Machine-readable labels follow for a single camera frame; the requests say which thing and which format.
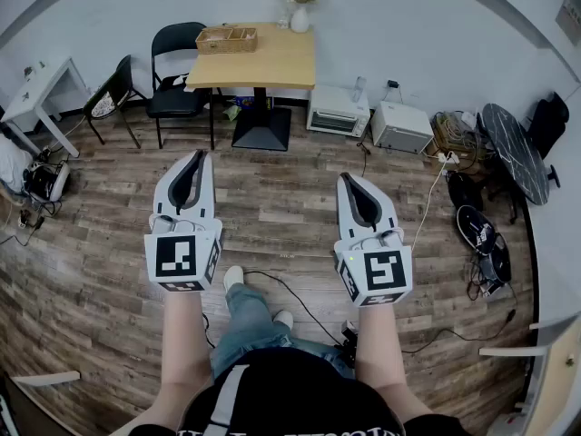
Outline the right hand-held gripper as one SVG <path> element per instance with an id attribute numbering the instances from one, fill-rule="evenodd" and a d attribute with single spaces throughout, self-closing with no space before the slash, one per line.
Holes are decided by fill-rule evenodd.
<path id="1" fill-rule="evenodd" d="M 395 303 L 413 287 L 412 251 L 391 199 L 375 184 L 351 173 L 337 181 L 340 238 L 334 245 L 336 271 L 359 308 Z M 359 234 L 371 234 L 356 242 Z"/>

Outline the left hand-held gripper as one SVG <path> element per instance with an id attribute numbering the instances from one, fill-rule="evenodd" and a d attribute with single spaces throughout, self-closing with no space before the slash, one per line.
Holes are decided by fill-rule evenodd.
<path id="1" fill-rule="evenodd" d="M 213 217 L 211 155 L 194 151 L 174 163 L 155 187 L 151 232 L 144 236 L 149 281 L 167 292 L 208 290 L 222 254 L 222 222 L 216 218 L 177 219 L 197 209 Z"/>

